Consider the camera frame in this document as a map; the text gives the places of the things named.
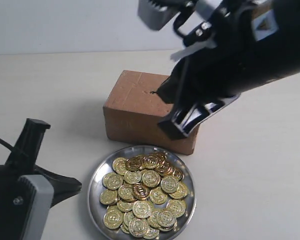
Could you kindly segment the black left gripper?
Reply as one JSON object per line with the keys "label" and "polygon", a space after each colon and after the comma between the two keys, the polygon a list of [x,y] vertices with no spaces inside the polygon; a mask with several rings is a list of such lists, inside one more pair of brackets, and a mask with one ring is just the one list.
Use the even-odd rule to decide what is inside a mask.
{"label": "black left gripper", "polygon": [[36,174],[44,176],[54,189],[51,208],[78,195],[82,190],[82,183],[74,177],[35,167],[45,132],[50,128],[51,125],[43,120],[27,118],[5,166],[0,165],[0,240],[21,240],[30,203],[30,194],[18,182],[23,175],[14,175],[8,168],[17,173],[31,173],[35,170]]}

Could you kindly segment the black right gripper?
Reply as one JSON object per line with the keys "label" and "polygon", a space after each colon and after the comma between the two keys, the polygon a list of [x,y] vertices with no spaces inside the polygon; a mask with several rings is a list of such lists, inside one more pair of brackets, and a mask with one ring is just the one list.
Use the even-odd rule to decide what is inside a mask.
{"label": "black right gripper", "polygon": [[240,93],[265,83],[265,43],[256,40],[254,21],[262,5],[224,0],[209,18],[181,38],[187,50],[156,94],[172,110],[158,127],[170,140],[186,139],[201,123],[232,104]]}

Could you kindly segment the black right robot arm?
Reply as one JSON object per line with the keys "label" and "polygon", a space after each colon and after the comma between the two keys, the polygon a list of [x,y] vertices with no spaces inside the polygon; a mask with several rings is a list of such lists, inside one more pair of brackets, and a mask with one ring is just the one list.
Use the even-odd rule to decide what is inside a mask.
{"label": "black right robot arm", "polygon": [[171,111],[158,127],[172,140],[240,94],[300,73],[300,0],[224,0],[190,34],[157,95]]}

